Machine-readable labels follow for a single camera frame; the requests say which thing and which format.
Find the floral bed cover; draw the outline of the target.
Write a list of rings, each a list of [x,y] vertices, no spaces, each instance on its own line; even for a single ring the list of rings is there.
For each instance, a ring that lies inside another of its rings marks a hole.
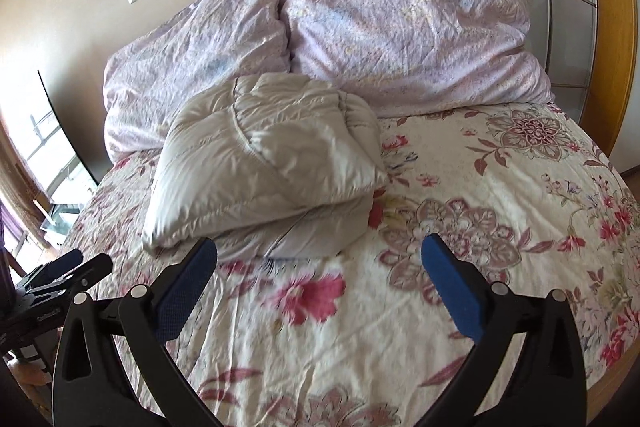
[[[415,426],[473,347],[421,261],[427,235],[518,295],[566,295],[587,393],[639,337],[639,205],[588,134],[551,104],[378,118],[386,183],[366,234],[329,258],[224,261],[166,349],[225,426]],[[65,247],[113,268],[94,300],[151,285],[198,239],[147,251],[163,146],[116,162]],[[140,403],[160,408],[124,337]]]

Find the beige puffer jacket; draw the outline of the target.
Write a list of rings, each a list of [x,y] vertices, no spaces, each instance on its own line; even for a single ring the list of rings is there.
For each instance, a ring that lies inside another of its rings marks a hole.
[[[142,244],[214,241],[224,261],[339,254],[386,183],[378,118],[304,75],[228,80],[184,104],[155,171]]]

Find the dark framed window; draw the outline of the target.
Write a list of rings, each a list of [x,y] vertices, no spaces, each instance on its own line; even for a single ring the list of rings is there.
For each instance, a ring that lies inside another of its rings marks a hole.
[[[39,72],[1,76],[1,198],[37,246],[59,251],[96,191]]]

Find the right lilac pillow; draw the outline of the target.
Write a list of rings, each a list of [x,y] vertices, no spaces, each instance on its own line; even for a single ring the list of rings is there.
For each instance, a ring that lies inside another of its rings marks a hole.
[[[363,98],[381,117],[547,104],[526,50],[527,0],[281,0],[293,72]]]

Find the left lilac pillow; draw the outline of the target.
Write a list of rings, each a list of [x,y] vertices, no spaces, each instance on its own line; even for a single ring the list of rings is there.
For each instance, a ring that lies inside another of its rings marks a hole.
[[[111,162],[163,146],[192,96],[245,75],[288,72],[280,0],[195,0],[107,61],[104,144]]]

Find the lilac pillow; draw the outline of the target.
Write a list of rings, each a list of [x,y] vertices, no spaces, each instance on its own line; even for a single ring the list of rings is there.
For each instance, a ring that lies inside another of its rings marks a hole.
[[[527,0],[281,0],[293,72],[363,98],[381,117],[547,104],[526,50]]]
[[[195,0],[107,61],[104,144],[111,162],[163,146],[192,96],[245,75],[288,72],[280,0]]]

